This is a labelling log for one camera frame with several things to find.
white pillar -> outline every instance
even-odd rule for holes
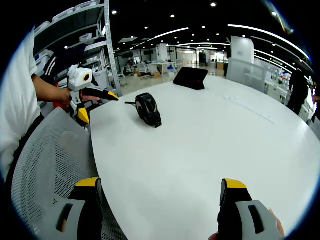
[[[156,57],[158,62],[167,62],[169,57],[168,57],[168,50],[167,50],[167,45],[166,44],[158,44],[156,47]]]
[[[231,57],[246,61],[248,63],[255,63],[255,46],[249,38],[231,36]]]

shelf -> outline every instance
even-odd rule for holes
[[[74,11],[71,14],[60,18],[38,31],[34,39],[34,56],[41,53],[51,45],[69,37],[72,34],[98,28],[97,24],[104,13],[104,4],[88,6],[83,9]]]
[[[82,61],[92,58],[93,56],[99,54],[104,46],[107,45],[107,41],[101,41],[92,45],[89,45],[85,48]]]

window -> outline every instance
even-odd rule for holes
[[[133,58],[133,61],[134,61],[134,63],[136,64],[136,63],[140,63],[140,57],[139,56],[135,56],[134,58]]]

cardboard box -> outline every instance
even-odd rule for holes
[[[156,73],[153,75],[153,77],[154,77],[155,79],[161,78],[160,72],[156,72]]]

white table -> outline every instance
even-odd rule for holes
[[[312,198],[320,142],[306,123],[247,86],[215,76],[204,85],[196,91],[164,83],[91,112],[102,187],[129,240],[208,239],[218,229],[223,178],[242,181],[286,234]],[[161,113],[158,128],[124,103],[145,92]]]

